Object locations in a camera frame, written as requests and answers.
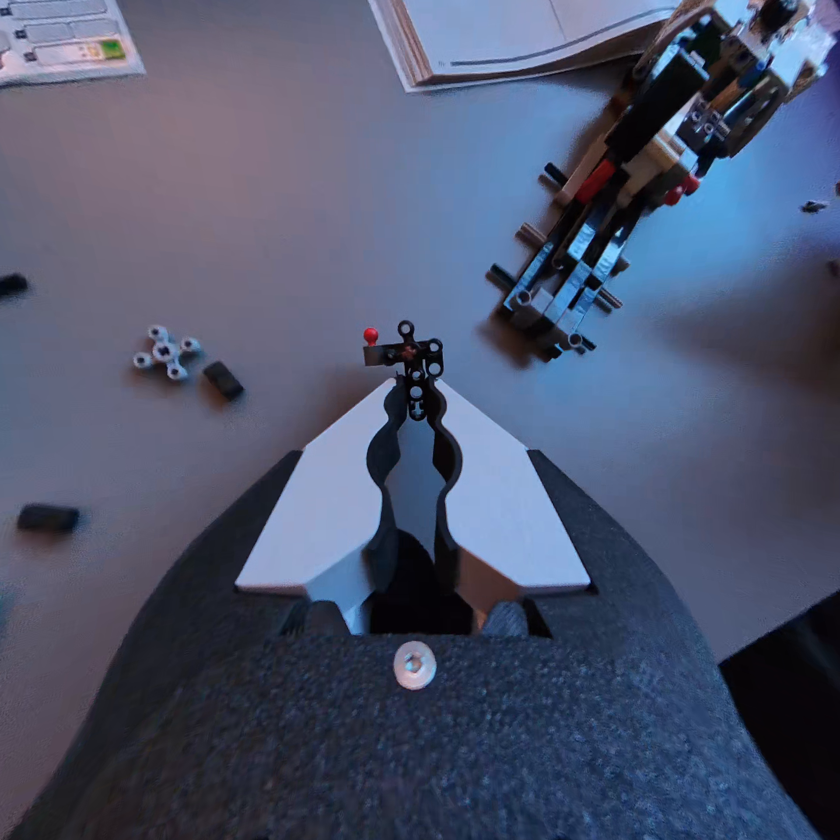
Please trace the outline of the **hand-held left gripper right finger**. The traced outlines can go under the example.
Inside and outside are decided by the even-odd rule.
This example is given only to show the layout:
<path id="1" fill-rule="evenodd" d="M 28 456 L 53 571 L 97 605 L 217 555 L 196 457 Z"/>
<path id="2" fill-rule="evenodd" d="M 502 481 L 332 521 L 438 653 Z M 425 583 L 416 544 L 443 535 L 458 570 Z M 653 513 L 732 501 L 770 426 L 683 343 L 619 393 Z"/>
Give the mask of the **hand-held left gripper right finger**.
<path id="1" fill-rule="evenodd" d="M 582 592 L 590 575 L 529 448 L 443 381 L 439 419 L 458 448 L 443 497 L 455 592 L 481 627 L 499 602 Z"/>

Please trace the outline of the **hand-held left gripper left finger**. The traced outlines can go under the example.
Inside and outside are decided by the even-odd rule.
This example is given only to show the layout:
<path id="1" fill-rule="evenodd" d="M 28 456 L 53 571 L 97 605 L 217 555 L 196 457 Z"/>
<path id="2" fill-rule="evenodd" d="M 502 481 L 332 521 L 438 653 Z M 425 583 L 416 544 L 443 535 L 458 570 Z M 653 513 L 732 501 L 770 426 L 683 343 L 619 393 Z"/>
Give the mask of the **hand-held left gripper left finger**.
<path id="1" fill-rule="evenodd" d="M 235 581 L 239 592 L 332 602 L 352 634 L 366 633 L 374 583 L 364 551 L 382 518 L 367 454 L 396 388 L 395 377 L 385 380 L 302 450 Z"/>

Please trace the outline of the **black lego piece red ball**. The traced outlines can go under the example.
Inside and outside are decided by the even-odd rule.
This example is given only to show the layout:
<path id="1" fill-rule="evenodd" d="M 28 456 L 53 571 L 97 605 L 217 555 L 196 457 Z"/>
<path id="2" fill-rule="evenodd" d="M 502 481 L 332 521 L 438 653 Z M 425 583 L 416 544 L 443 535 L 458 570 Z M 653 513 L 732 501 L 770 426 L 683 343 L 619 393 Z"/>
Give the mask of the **black lego piece red ball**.
<path id="1" fill-rule="evenodd" d="M 366 366 L 402 365 L 406 381 L 407 413 L 420 422 L 426 417 L 426 398 L 432 385 L 443 374 L 444 345 L 441 339 L 420 340 L 413 322 L 402 320 L 397 325 L 399 340 L 379 343 L 377 329 L 364 330 L 364 364 Z"/>

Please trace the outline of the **lego truck chassis assembly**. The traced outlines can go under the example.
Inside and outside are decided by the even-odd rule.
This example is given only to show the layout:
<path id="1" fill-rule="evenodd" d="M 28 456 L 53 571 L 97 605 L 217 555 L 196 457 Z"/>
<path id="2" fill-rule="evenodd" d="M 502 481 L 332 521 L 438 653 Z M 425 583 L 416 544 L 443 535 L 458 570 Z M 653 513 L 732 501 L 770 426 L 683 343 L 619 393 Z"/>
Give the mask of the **lego truck chassis assembly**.
<path id="1" fill-rule="evenodd" d="M 607 282 L 627 267 L 637 223 L 699 188 L 714 163 L 743 150 L 774 114 L 826 73 L 838 24 L 813 1 L 682 2 L 610 100 L 608 131 L 559 187 L 546 233 L 524 224 L 532 254 L 517 276 L 493 265 L 500 317 L 551 361 L 586 354 L 593 309 L 622 302 Z"/>

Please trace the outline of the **grey cross-shaped lego piece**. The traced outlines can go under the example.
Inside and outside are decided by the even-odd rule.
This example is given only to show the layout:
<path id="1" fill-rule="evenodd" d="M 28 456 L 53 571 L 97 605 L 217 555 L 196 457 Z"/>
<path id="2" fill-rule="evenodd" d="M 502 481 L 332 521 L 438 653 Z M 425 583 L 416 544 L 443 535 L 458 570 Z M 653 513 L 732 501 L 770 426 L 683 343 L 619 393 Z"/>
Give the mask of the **grey cross-shaped lego piece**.
<path id="1" fill-rule="evenodd" d="M 133 368 L 137 371 L 149 371 L 162 366 L 166 376 L 172 382 L 184 382 L 189 372 L 184 359 L 192 359 L 202 354 L 203 346 L 194 337 L 174 339 L 169 330 L 159 324 L 153 324 L 147 331 L 150 348 L 132 357 Z"/>

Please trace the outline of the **lego instruction booklet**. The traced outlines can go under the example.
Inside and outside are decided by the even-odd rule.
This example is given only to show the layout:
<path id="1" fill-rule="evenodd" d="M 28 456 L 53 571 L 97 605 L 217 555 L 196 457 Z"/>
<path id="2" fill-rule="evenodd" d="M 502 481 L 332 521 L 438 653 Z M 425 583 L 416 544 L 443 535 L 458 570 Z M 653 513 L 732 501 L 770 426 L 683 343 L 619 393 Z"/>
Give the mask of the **lego instruction booklet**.
<path id="1" fill-rule="evenodd" d="M 546 77 L 639 56 L 673 1 L 370 1 L 405 92 Z"/>

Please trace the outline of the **white sticker sheet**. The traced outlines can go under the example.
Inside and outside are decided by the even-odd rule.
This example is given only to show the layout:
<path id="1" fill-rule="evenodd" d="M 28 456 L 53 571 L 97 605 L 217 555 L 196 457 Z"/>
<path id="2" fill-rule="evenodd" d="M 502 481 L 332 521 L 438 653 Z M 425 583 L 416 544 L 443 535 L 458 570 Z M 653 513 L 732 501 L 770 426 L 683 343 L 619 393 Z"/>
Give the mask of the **white sticker sheet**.
<path id="1" fill-rule="evenodd" d="M 2 88 L 144 74 L 117 2 L 1 2 Z"/>

